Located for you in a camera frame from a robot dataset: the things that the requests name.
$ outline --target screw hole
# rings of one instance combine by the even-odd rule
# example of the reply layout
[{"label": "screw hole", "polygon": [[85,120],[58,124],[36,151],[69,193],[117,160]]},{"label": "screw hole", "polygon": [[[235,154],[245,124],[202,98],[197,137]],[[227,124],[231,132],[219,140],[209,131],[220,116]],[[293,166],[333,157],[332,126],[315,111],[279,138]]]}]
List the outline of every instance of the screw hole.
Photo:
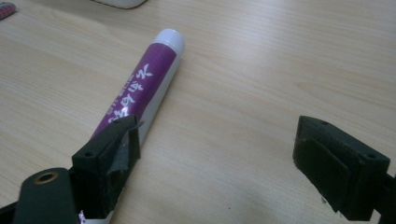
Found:
[{"label": "screw hole", "polygon": [[35,179],[35,184],[37,185],[46,184],[56,179],[57,177],[58,177],[58,173],[56,172],[44,173],[43,175],[40,175]]},{"label": "screw hole", "polygon": [[371,159],[375,159],[375,155],[374,154],[367,154],[367,156]]},{"label": "screw hole", "polygon": [[93,157],[93,153],[92,152],[86,152],[84,155],[85,155],[85,157]]}]

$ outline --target wood grain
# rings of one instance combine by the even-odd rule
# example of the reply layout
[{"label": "wood grain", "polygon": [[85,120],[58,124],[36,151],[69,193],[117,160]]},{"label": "wood grain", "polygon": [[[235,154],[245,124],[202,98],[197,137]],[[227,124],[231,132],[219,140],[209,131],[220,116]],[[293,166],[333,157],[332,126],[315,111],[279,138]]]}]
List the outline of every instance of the wood grain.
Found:
[{"label": "wood grain", "polygon": [[71,166],[163,28],[185,52],[112,223],[349,223],[293,165],[300,115],[387,155],[396,174],[395,1],[11,1],[0,206],[29,175]]}]

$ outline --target wooden table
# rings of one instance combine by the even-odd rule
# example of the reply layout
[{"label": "wooden table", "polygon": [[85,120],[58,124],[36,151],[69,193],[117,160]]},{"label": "wooden table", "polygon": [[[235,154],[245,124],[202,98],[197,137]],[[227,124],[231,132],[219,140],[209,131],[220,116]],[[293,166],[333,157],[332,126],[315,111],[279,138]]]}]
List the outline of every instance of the wooden table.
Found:
[{"label": "wooden table", "polygon": [[163,28],[186,48],[112,223],[349,223],[293,164],[300,115],[387,155],[396,173],[393,0],[9,1],[0,206],[29,175],[71,167]]}]

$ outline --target white tube cap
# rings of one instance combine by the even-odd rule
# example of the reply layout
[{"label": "white tube cap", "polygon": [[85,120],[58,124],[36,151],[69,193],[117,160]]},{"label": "white tube cap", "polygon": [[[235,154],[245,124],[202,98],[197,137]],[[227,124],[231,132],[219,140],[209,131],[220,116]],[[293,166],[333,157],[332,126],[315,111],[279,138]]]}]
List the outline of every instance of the white tube cap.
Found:
[{"label": "white tube cap", "polygon": [[178,57],[181,56],[184,50],[184,38],[176,30],[164,29],[155,37],[153,43],[165,44],[175,51]]}]

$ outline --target black mechanical part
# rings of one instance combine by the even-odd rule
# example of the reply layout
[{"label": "black mechanical part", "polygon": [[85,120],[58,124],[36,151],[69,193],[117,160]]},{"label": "black mechanical part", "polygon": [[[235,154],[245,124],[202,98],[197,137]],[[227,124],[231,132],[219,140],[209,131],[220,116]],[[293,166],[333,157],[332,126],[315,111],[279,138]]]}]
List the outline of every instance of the black mechanical part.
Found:
[{"label": "black mechanical part", "polygon": [[135,117],[117,119],[73,155],[73,191],[86,218],[106,218],[114,211],[140,159],[138,127]]},{"label": "black mechanical part", "polygon": [[334,212],[348,220],[396,223],[396,182],[387,174],[390,159],[330,123],[301,116],[294,163]]},{"label": "black mechanical part", "polygon": [[78,223],[68,171],[52,168],[27,178],[13,223]]},{"label": "black mechanical part", "polygon": [[139,124],[135,117],[107,125],[73,157],[73,167],[52,168],[27,178],[20,198],[0,209],[4,224],[76,224],[106,218],[140,159]]}]

